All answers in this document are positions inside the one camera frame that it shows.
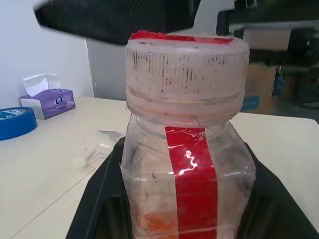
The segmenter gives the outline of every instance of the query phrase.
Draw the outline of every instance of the white tissue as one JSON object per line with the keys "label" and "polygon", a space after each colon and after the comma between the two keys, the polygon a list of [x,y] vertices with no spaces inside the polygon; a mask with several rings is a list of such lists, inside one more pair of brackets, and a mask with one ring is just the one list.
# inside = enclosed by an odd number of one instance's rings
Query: white tissue
{"label": "white tissue", "polygon": [[27,93],[33,97],[48,89],[60,89],[59,76],[56,74],[41,74],[23,79],[23,84]]}

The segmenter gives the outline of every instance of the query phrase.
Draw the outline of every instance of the bottle neck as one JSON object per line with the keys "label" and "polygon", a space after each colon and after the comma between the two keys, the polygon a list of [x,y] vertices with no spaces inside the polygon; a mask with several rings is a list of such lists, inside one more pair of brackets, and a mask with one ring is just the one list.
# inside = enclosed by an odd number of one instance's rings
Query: bottle neck
{"label": "bottle neck", "polygon": [[[153,122],[149,122],[140,117],[136,117],[136,122],[138,126],[145,133],[151,134],[152,136],[159,137],[162,139],[166,139],[165,126],[156,124]],[[206,137],[207,138],[215,138],[221,135],[228,127],[229,121],[220,122],[217,124],[213,124],[210,127],[205,128]]]}

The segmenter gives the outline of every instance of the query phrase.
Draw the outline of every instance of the white wall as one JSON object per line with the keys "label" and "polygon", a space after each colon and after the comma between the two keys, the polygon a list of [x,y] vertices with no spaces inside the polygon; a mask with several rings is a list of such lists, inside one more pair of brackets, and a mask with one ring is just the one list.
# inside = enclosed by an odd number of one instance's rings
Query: white wall
{"label": "white wall", "polygon": [[22,79],[39,73],[59,74],[74,95],[93,96],[85,39],[40,28],[38,2],[0,1],[0,109],[19,106]]}
{"label": "white wall", "polygon": [[[188,34],[216,34],[217,15],[232,9],[234,0],[201,0],[193,29]],[[88,40],[95,97],[125,100],[125,48]]]}

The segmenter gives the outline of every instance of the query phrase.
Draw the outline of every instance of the blue tape roll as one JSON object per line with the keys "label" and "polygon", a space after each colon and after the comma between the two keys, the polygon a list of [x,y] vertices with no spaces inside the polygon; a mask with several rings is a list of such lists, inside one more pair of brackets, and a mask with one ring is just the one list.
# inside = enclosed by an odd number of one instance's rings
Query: blue tape roll
{"label": "blue tape roll", "polygon": [[37,126],[32,108],[16,107],[0,110],[0,140],[29,133]]}

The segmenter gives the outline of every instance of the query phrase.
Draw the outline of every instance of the cardboard box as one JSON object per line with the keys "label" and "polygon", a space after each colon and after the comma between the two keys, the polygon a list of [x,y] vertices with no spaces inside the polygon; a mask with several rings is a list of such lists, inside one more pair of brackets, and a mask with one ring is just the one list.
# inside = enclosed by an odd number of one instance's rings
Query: cardboard box
{"label": "cardboard box", "polygon": [[245,87],[242,112],[269,114],[276,67],[250,64]]}
{"label": "cardboard box", "polygon": [[289,100],[291,100],[293,98],[294,91],[295,91],[296,85],[298,83],[299,77],[300,77],[299,74],[285,73],[285,75],[284,75],[284,79],[285,79],[284,91],[281,94],[280,98],[289,99]]}

